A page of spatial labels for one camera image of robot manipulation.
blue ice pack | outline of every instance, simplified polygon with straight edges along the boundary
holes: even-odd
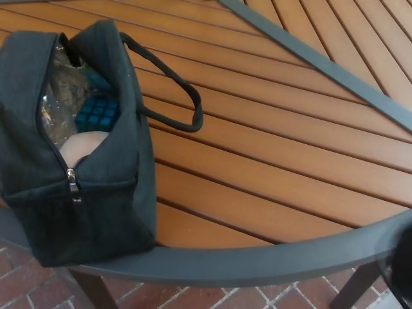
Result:
[[[118,102],[106,97],[87,98],[75,118],[77,132],[110,132],[119,115]]]

mesh pocket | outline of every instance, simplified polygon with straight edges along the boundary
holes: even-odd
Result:
[[[155,245],[132,208],[135,185],[114,187],[8,203],[42,266],[91,263]]]

zipper pull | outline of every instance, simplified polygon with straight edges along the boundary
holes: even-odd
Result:
[[[68,169],[66,171],[67,174],[67,179],[69,180],[69,186],[70,186],[70,192],[77,192],[79,191],[79,187],[77,186],[77,181],[76,181],[76,172],[74,169]],[[81,198],[74,198],[73,201],[75,203],[80,203],[82,201]]]

table leg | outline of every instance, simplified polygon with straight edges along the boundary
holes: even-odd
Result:
[[[342,290],[330,304],[330,309],[350,309],[379,278],[380,270],[376,262],[358,267]]]
[[[66,283],[84,309],[118,309],[100,276],[55,268],[56,274]]]

brick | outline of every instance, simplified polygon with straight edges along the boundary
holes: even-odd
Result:
[[[256,288],[240,288],[217,309],[262,309],[266,305],[266,300]]]
[[[223,288],[223,289],[226,291],[226,293],[229,293],[233,291],[235,288]]]
[[[384,293],[388,289],[388,286],[386,285],[382,277],[379,277],[375,281],[375,283],[373,284],[373,287],[375,287],[376,291],[378,291],[380,294]]]
[[[12,266],[8,261],[6,250],[0,251],[0,277],[3,277],[9,271],[12,270]]]
[[[189,288],[164,308],[209,309],[223,297],[225,297],[225,293],[220,288]]]
[[[0,239],[0,250],[7,247],[7,242],[3,239]]]
[[[367,309],[367,307],[378,299],[378,294],[371,288],[355,303],[357,309]]]
[[[22,294],[26,294],[51,278],[52,275],[52,269],[43,268],[34,260],[8,273],[0,279],[0,306]]]
[[[260,290],[266,295],[269,300],[274,300],[280,293],[286,290],[290,286],[290,283],[285,283],[283,285],[269,285],[261,286]]]
[[[64,282],[54,276],[45,284],[28,294],[36,309],[52,309],[71,297],[69,288]]]
[[[294,289],[276,301],[275,306],[277,309],[312,309],[306,299]]]
[[[110,294],[115,300],[120,299],[126,293],[129,293],[135,289],[140,283],[136,281],[119,280],[111,278],[103,278],[103,282],[106,284]]]
[[[24,295],[9,304],[5,309],[32,309],[32,306],[28,302],[27,297]]]
[[[76,297],[72,297],[70,299],[70,302],[72,303],[72,305],[75,309],[83,309],[84,308],[84,306],[80,303],[80,301]]]
[[[179,290],[175,286],[144,284],[135,292],[122,299],[118,303],[118,307],[119,309],[155,309],[158,308],[161,304],[164,304],[178,292]]]
[[[55,307],[54,309],[71,309],[71,306],[68,301],[60,304],[59,306]]]
[[[338,290],[342,290],[343,286],[348,282],[349,278],[355,272],[352,269],[347,269],[342,272],[337,272],[335,274],[326,276],[327,280],[335,286]]]
[[[318,309],[329,309],[336,291],[323,278],[301,281],[297,287]]]
[[[34,259],[31,252],[11,245],[7,247],[7,255],[13,269],[23,266]]]

